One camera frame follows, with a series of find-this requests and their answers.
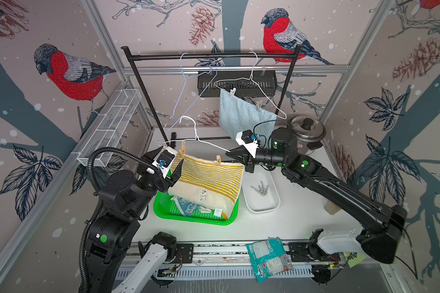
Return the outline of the teal patterned towel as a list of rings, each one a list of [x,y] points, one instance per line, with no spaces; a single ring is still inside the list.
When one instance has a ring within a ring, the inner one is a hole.
[[[174,196],[171,198],[171,200],[175,203],[181,215],[185,217],[192,217],[196,211],[199,211],[202,214],[210,214],[212,212],[212,210],[202,205],[198,205],[180,197]]]

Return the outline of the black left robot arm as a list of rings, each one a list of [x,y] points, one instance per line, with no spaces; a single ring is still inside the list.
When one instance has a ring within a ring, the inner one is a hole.
[[[136,172],[120,170],[99,185],[94,162],[105,153],[117,153],[138,162]],[[154,196],[166,193],[182,175],[182,163],[171,171],[177,156],[173,148],[159,147],[137,157],[114,147],[102,147],[89,156],[88,177],[98,197],[79,245],[81,293],[109,293],[141,221]]]

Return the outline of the yellow striped towel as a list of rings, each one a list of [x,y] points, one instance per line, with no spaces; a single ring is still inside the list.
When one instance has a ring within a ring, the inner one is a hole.
[[[182,164],[182,175],[169,188],[168,194],[210,210],[220,209],[222,217],[228,220],[242,188],[244,166],[177,155],[171,170],[174,171],[179,164]]]

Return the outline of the clear clothespin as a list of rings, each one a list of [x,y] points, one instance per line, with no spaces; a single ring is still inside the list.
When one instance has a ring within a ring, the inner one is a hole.
[[[256,191],[258,194],[260,194],[261,196],[264,196],[264,191],[261,187],[255,188],[254,186],[251,186],[251,188]]]
[[[264,196],[267,196],[267,195],[268,195],[268,190],[269,190],[269,185],[268,185],[268,184],[265,185],[264,182],[261,181],[261,185],[260,185],[260,187],[261,187],[261,188],[263,189],[263,191],[264,191]]]

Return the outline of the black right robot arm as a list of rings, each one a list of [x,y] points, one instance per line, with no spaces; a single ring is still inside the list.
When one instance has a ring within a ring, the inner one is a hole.
[[[356,237],[364,253],[384,264],[392,264],[400,239],[405,232],[407,211],[400,205],[389,207],[354,190],[334,176],[321,163],[298,152],[297,137],[289,128],[271,133],[271,146],[260,148],[251,130],[237,134],[238,147],[226,156],[241,163],[252,173],[256,165],[280,167],[291,183],[312,190],[353,216],[362,226]]]

